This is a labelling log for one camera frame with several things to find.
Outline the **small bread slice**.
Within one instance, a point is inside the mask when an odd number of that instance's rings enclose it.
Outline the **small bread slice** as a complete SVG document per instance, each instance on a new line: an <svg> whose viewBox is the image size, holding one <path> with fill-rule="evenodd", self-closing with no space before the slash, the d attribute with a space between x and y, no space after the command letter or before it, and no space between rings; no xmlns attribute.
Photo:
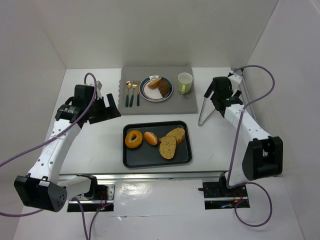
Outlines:
<svg viewBox="0 0 320 240"><path fill-rule="evenodd" d="M161 82L162 82L162 77L158 77L158 78L152 80L152 81L148 84L148 87L149 87L150 89L156 89Z"/></svg>

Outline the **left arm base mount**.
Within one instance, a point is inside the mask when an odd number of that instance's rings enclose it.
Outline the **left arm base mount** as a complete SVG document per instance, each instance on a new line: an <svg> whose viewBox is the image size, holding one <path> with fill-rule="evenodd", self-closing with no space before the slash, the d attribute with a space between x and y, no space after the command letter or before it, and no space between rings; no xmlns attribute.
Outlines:
<svg viewBox="0 0 320 240"><path fill-rule="evenodd" d="M93 213L97 210L101 212L114 211L116 185L113 182L98 183L93 197L84 194L77 195L75 198L80 202L85 213Z"/></svg>

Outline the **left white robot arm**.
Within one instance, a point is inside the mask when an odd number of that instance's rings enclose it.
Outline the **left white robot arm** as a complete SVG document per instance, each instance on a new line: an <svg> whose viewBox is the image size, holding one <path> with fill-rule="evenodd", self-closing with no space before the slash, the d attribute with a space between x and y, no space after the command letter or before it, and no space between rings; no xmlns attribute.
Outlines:
<svg viewBox="0 0 320 240"><path fill-rule="evenodd" d="M120 117L112 94L108 94L106 107L101 95L102 84L77 84L74 95L61 105L55 115L50 143L25 176L17 176L14 188L27 207L59 212L67 200L83 195L92 200L103 190L95 176L78 174L59 181L61 168L69 149L88 122L95 124Z"/></svg>

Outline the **brown chocolate croissant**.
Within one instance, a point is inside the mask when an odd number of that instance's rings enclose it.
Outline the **brown chocolate croissant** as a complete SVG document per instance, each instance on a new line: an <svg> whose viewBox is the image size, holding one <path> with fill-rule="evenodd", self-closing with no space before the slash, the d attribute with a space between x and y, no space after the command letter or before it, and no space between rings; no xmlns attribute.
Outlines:
<svg viewBox="0 0 320 240"><path fill-rule="evenodd" d="M161 96L164 98L169 93L171 85L166 80L162 80L157 88Z"/></svg>

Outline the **silver metal tongs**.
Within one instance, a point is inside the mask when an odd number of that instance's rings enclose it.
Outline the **silver metal tongs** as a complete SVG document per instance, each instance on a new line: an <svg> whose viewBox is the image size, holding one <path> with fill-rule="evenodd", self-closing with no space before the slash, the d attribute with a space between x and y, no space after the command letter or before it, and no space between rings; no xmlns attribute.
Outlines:
<svg viewBox="0 0 320 240"><path fill-rule="evenodd" d="M200 109L197 126L201 127L216 111L215 107L212 105L208 98L203 98L202 106Z"/></svg>

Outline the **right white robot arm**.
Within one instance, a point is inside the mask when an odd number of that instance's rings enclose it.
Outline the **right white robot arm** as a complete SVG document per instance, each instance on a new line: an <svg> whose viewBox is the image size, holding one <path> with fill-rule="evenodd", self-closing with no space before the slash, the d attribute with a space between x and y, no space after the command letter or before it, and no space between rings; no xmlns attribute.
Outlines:
<svg viewBox="0 0 320 240"><path fill-rule="evenodd" d="M204 94L213 103L215 111L236 129L229 170L222 174L219 183L223 189L233 189L250 181L280 175L283 172L283 141L263 130L244 108L237 89L239 75L214 77ZM246 150L236 156L236 145L244 140Z"/></svg>

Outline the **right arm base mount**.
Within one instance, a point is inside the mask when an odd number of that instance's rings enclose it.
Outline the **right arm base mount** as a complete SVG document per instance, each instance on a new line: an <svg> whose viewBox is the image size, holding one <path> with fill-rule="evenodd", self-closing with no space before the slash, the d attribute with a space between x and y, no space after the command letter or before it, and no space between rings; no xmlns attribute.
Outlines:
<svg viewBox="0 0 320 240"><path fill-rule="evenodd" d="M227 188L219 177L202 178L202 186L198 191L203 194L205 210L225 210L250 208L247 188L244 185Z"/></svg>

